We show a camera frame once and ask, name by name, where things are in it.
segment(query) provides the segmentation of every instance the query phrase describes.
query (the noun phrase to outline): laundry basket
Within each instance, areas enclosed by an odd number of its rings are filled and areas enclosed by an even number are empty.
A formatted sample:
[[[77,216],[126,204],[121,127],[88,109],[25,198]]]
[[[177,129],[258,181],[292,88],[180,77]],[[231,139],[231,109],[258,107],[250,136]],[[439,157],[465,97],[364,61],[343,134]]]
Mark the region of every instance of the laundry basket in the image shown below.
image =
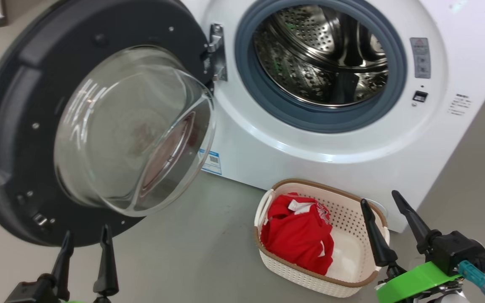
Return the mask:
[[[334,240],[333,263],[329,276],[316,274],[285,261],[263,246],[260,235],[271,202],[281,194],[296,192],[302,197],[315,198],[330,211]],[[266,192],[259,203],[254,219],[256,243],[261,259],[267,268],[279,276],[311,290],[338,298],[350,297],[363,286],[370,284],[381,269],[373,261],[372,249],[366,233],[366,224],[360,209],[360,198],[322,184],[289,179],[277,183]],[[376,224],[389,243],[389,230],[383,213],[373,205]]]

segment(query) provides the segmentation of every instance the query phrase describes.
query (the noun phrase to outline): washing machine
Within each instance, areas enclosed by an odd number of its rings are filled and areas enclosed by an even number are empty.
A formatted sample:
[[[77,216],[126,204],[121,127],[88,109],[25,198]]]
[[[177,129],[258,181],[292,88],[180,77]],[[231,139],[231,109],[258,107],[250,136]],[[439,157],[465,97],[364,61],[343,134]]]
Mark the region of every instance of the washing machine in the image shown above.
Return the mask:
[[[0,61],[0,225],[115,235],[200,169],[418,207],[485,99],[485,1],[66,0]]]

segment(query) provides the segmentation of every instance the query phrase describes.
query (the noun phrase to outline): washing machine door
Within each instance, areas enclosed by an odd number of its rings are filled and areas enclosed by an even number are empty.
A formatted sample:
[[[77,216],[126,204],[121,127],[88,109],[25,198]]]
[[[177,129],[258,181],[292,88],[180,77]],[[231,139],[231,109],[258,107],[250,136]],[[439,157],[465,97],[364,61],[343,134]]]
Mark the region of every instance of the washing machine door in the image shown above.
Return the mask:
[[[0,224],[98,242],[187,188],[212,142],[208,41],[177,0],[66,0],[0,62]]]

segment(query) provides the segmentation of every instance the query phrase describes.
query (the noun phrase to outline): barcode label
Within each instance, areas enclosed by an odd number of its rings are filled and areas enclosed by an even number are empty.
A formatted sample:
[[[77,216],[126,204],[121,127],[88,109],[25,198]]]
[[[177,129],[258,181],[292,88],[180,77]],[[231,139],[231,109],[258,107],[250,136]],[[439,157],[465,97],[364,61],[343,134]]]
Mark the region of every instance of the barcode label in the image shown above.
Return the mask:
[[[218,163],[218,158],[212,155],[209,155],[209,160],[213,163]]]
[[[200,149],[200,157],[204,157],[204,153],[205,151],[203,149]],[[220,155],[218,153],[215,153],[214,151],[210,151],[207,158],[205,158],[205,163],[203,164],[202,170],[208,171],[213,174],[222,175]]]

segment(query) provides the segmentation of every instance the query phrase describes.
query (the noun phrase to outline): sticker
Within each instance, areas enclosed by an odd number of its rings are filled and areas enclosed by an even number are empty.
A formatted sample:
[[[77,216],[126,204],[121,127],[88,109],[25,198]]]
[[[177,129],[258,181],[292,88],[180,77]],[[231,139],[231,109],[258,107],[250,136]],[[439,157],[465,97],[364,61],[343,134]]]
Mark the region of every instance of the sticker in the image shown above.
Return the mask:
[[[456,116],[463,116],[467,110],[473,105],[473,102],[469,100],[469,96],[456,94],[448,106],[448,113]]]
[[[414,77],[429,79],[432,76],[432,69],[428,38],[410,38],[410,42],[413,49]]]
[[[203,157],[205,151],[200,149],[200,157]],[[213,151],[210,151],[205,163],[203,164],[202,170],[208,171],[213,174],[222,175],[222,167],[220,165],[220,155]]]

